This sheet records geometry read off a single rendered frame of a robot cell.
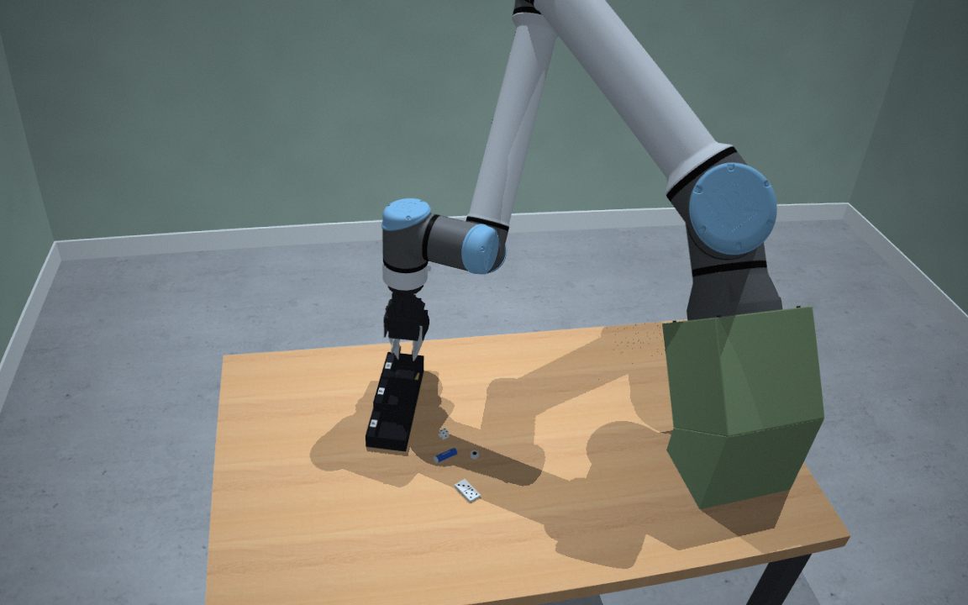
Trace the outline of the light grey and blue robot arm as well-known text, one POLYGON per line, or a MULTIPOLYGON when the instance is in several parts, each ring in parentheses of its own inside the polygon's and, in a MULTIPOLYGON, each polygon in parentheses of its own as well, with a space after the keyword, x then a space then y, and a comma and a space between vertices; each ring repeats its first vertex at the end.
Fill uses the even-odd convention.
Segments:
POLYGON ((513 46, 467 221, 430 213, 415 198, 388 204, 381 216, 387 286, 424 287, 428 261, 480 275, 506 261, 508 222, 559 35, 667 177, 665 195, 691 229, 687 321, 782 310, 764 246, 775 227, 775 189, 736 148, 714 140, 606 0, 515 0, 512 20, 513 46))

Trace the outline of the blue aa battery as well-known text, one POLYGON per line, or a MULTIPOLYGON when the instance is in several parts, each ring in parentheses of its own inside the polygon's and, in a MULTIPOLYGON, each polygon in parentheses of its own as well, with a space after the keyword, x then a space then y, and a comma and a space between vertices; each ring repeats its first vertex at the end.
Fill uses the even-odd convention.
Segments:
POLYGON ((441 455, 436 455, 434 457, 434 462, 435 463, 442 462, 442 460, 446 460, 447 457, 452 457, 454 455, 457 455, 457 450, 455 448, 453 448, 452 450, 447 450, 444 453, 441 453, 441 455))

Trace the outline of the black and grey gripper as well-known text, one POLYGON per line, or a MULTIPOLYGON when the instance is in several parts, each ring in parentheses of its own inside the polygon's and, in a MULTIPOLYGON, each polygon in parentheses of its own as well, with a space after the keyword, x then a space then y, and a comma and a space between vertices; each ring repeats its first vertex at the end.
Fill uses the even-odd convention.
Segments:
POLYGON ((392 292, 392 299, 389 300, 387 312, 384 315, 384 338, 387 337, 389 322, 388 339, 391 340, 391 353, 395 354, 397 359, 400 359, 401 353, 400 339, 415 340, 412 350, 412 360, 414 361, 418 357, 418 352, 428 332, 429 318, 428 310, 425 310, 425 302, 423 302, 422 298, 417 298, 414 295, 415 292, 422 290, 422 287, 408 291, 393 290, 393 288, 388 287, 392 292))

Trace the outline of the black rack of three labelled bins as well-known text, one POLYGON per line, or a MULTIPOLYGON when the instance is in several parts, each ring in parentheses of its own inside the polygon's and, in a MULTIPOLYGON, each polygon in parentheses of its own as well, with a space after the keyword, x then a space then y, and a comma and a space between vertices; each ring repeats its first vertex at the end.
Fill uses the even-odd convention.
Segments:
POLYGON ((395 354, 387 352, 366 428, 366 447, 407 450, 424 364, 425 355, 412 361, 412 354, 400 353, 400 359, 396 359, 395 354), (418 374, 418 380, 414 380, 418 374))

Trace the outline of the grey domino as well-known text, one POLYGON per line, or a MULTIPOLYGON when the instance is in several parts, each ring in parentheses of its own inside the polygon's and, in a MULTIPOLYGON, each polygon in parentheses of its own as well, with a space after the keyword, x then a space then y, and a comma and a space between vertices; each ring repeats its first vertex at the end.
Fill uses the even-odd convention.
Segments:
POLYGON ((473 502, 474 499, 481 497, 481 494, 466 479, 456 483, 455 489, 460 491, 462 497, 467 498, 469 502, 473 502))

